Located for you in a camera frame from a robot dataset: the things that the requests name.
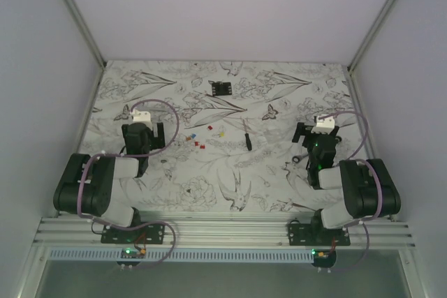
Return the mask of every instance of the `black handle screwdriver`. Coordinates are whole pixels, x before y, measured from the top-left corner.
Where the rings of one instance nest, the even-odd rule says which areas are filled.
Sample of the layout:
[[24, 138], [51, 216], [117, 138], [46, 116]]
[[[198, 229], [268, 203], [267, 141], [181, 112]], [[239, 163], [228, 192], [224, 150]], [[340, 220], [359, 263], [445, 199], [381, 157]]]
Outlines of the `black handle screwdriver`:
[[247, 149], [251, 151], [251, 140], [250, 135], [247, 132], [247, 125], [245, 124], [245, 120], [242, 119], [242, 124], [244, 125], [244, 131], [245, 131], [245, 144], [247, 145]]

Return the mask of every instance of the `white wall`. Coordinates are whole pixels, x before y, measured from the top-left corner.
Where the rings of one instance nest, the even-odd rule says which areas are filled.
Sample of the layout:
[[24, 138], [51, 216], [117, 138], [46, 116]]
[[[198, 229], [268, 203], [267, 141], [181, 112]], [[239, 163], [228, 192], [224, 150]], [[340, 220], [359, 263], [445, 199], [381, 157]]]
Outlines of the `white wall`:
[[433, 297], [447, 292], [446, 55], [447, 0], [398, 0], [355, 73]]
[[98, 73], [62, 0], [0, 0], [0, 297], [11, 297]]
[[106, 59], [348, 65], [385, 0], [75, 0]]

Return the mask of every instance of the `butterfly illustration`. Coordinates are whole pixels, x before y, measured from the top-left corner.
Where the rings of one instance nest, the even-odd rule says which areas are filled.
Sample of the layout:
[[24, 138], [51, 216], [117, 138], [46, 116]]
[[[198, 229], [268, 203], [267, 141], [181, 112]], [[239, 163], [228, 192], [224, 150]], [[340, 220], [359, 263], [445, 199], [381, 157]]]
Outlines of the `butterfly illustration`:
[[263, 116], [263, 120], [276, 119], [278, 111], [276, 111], [271, 104], [268, 104], [267, 114]]
[[129, 109], [129, 105], [125, 104], [125, 106], [123, 107], [123, 112], [118, 114], [113, 121], [118, 121], [118, 120], [129, 120], [129, 117], [131, 116], [131, 111]]

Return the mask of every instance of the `table surface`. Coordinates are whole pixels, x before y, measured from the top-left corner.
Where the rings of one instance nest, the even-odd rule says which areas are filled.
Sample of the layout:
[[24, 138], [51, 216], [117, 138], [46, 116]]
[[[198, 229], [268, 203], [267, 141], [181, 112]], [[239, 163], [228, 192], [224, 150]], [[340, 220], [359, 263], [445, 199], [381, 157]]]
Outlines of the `table surface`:
[[[232, 96], [211, 96], [210, 82], [231, 82]], [[307, 183], [307, 159], [291, 139], [297, 122], [352, 110], [339, 64], [217, 61], [109, 61], [80, 152], [116, 153], [124, 146], [121, 125], [129, 108], [156, 98], [173, 105], [179, 134], [163, 153], [149, 158], [140, 179], [115, 180], [113, 196], [141, 211], [311, 211], [341, 200], [341, 190], [315, 191]], [[175, 118], [157, 103], [140, 105], [165, 125], [166, 142]], [[246, 121], [253, 150], [247, 151]], [[337, 118], [342, 142], [335, 161], [359, 145], [355, 116]], [[192, 134], [194, 140], [187, 140]], [[205, 149], [195, 146], [195, 141]], [[365, 158], [362, 150], [359, 158]]]

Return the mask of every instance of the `white cable tray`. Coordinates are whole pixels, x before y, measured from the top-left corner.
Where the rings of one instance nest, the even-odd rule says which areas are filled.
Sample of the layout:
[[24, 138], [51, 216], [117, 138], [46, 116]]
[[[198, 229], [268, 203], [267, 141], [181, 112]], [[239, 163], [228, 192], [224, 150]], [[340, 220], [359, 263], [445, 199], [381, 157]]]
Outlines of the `white cable tray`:
[[[53, 247], [49, 260], [134, 261], [134, 259], [122, 258], [124, 249]], [[135, 261], [154, 262], [167, 252], [165, 248], [148, 250], [146, 258]], [[176, 248], [165, 262], [312, 263], [313, 261], [312, 251], [306, 250]]]

